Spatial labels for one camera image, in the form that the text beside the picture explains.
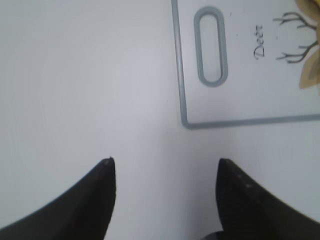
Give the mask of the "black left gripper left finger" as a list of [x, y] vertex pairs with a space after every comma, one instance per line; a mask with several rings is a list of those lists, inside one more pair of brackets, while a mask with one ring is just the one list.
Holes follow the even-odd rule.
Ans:
[[1, 228], [2, 240], [103, 240], [116, 202], [116, 166], [101, 160], [75, 185], [30, 215]]

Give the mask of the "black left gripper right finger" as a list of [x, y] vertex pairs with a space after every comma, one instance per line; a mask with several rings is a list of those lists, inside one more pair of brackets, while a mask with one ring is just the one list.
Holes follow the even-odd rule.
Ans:
[[275, 197], [232, 160], [219, 160], [216, 204], [225, 240], [318, 240], [320, 224]]

